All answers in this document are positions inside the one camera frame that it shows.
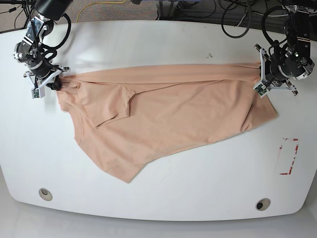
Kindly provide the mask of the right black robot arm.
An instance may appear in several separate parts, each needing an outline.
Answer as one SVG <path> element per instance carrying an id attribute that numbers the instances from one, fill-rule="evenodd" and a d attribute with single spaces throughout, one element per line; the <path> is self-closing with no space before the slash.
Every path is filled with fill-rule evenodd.
<path id="1" fill-rule="evenodd" d="M 25 64 L 31 74 L 31 83 L 35 90 L 40 86 L 47 86 L 52 90 L 61 89 L 59 74 L 69 70 L 58 64 L 52 64 L 60 49 L 68 39 L 71 31 L 71 20 L 66 13 L 70 6 L 70 0 L 37 0 L 34 3 L 36 15 L 32 16 L 31 2 L 23 2 L 29 22 L 26 26 L 26 34 L 22 41 L 15 47 L 14 58 Z M 54 23 L 61 18 L 67 21 L 67 30 L 62 41 L 52 47 L 43 43 L 43 39 L 53 31 Z"/>

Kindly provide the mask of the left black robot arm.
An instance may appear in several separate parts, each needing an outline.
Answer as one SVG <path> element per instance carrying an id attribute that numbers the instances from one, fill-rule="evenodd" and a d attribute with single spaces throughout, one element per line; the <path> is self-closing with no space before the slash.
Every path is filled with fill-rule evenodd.
<path id="1" fill-rule="evenodd" d="M 280 10 L 287 11 L 288 16 L 283 41 L 273 40 L 265 28 L 268 16 Z M 264 13 L 261 28 L 270 47 L 266 51 L 255 45 L 260 53 L 261 78 L 254 85 L 254 90 L 260 97 L 272 90 L 287 90 L 297 95 L 297 88 L 290 79 L 302 80 L 313 72 L 315 64 L 311 59 L 310 14 L 316 11 L 317 3 L 312 0 L 282 0 L 280 6 L 274 6 Z"/>

